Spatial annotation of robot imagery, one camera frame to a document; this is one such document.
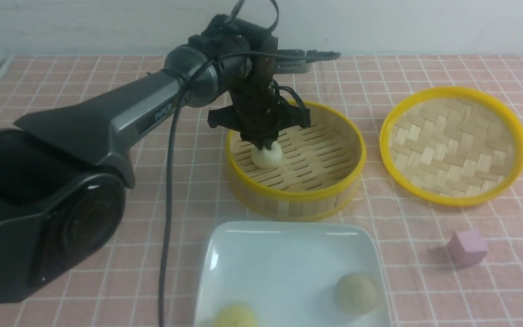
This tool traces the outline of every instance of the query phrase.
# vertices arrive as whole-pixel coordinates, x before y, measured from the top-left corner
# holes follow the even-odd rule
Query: yellow bun
[[[257,321],[249,307],[228,306],[218,313],[213,327],[257,327]]]
[[[350,273],[336,284],[336,304],[347,314],[368,314],[378,302],[378,291],[369,275]]]

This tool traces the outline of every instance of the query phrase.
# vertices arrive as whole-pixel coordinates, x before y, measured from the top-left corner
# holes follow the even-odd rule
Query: square plate
[[[369,273],[379,290],[375,310],[360,318],[334,302],[347,273]],[[390,327],[385,281],[374,242],[349,225],[229,222],[211,236],[201,274],[195,327],[245,304],[259,327]]]

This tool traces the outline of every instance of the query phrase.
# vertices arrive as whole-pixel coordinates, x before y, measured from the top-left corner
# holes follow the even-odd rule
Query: grid pattern
[[[162,66],[161,56],[16,57],[0,80],[0,128],[26,112],[75,104]],[[397,327],[523,327],[523,174],[490,203],[445,208],[406,193],[387,175],[378,132],[388,112],[413,92],[460,85],[490,93],[523,122],[523,56],[349,56],[303,75],[277,76],[303,99],[346,114],[368,146],[363,186],[328,222],[365,228],[388,281]],[[174,217],[166,279],[169,326],[191,326],[206,242],[233,219],[264,219],[231,194],[224,134],[207,110],[181,114],[174,167]],[[165,122],[131,151],[138,179],[122,225],[102,250],[20,304],[0,306],[1,327],[156,326],[158,258],[164,228]],[[483,263],[453,267],[444,245],[478,228]]]

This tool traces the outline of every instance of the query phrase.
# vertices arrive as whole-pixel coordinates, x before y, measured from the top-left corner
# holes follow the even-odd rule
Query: pink cube
[[[456,232],[447,244],[456,265],[469,267],[480,263],[488,254],[488,244],[477,229]]]

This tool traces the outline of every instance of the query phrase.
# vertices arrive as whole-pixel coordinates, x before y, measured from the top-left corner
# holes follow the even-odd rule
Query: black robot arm
[[[271,29],[218,15],[170,52],[162,70],[0,130],[0,303],[25,300],[111,238],[125,188],[135,184],[129,150],[176,110],[228,91],[233,104],[211,110],[210,126],[267,146],[280,130],[310,123],[301,101],[289,105],[280,95],[293,90],[273,75],[304,73],[308,63],[338,56],[278,50]]]

